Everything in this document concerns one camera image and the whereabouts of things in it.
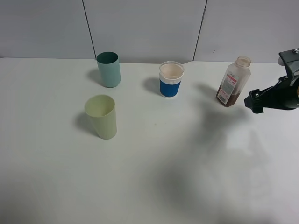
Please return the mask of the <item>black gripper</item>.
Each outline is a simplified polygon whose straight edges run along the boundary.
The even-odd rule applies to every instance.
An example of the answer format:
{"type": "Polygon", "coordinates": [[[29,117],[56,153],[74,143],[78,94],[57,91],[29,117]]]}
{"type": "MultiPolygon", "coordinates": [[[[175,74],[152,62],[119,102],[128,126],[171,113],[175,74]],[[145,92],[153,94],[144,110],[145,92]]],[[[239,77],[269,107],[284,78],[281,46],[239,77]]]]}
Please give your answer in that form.
{"type": "Polygon", "coordinates": [[[299,76],[293,79],[287,76],[281,77],[272,87],[265,90],[252,90],[244,99],[245,107],[249,108],[254,114],[263,113],[264,108],[280,110],[294,110],[299,107],[299,76]]]}

